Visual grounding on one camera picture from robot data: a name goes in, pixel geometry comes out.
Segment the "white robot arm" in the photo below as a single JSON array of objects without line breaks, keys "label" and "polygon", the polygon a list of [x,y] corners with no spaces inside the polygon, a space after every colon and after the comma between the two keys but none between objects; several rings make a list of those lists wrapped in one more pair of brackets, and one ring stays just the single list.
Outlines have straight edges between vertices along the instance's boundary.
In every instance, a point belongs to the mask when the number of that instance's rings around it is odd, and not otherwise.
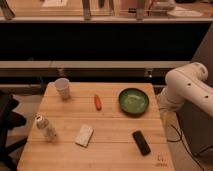
[{"label": "white robot arm", "polygon": [[166,86],[157,95],[160,112],[178,111],[188,100],[213,117],[213,88],[205,83],[207,78],[207,67],[199,62],[170,70]]}]

